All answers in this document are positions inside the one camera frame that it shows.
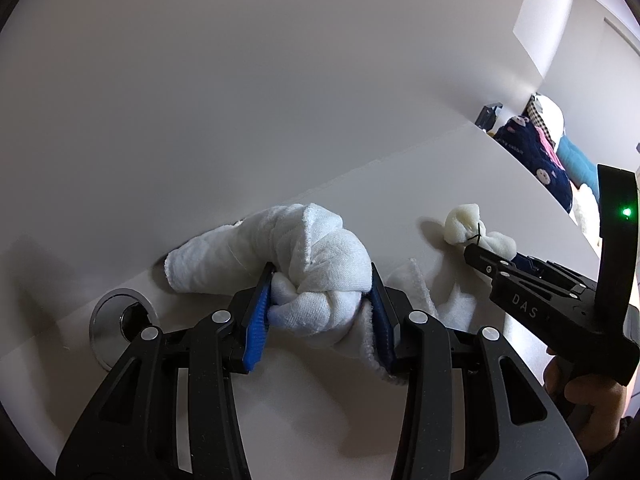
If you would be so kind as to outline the person hand holding gripper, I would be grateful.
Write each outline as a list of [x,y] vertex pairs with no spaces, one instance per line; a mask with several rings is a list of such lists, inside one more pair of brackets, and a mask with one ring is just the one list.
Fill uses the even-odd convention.
[[[555,356],[544,370],[544,388],[549,394],[560,388],[560,379],[560,360]],[[590,411],[587,421],[574,431],[585,455],[603,450],[618,437],[630,402],[626,386],[600,376],[580,376],[560,389],[568,402]]]

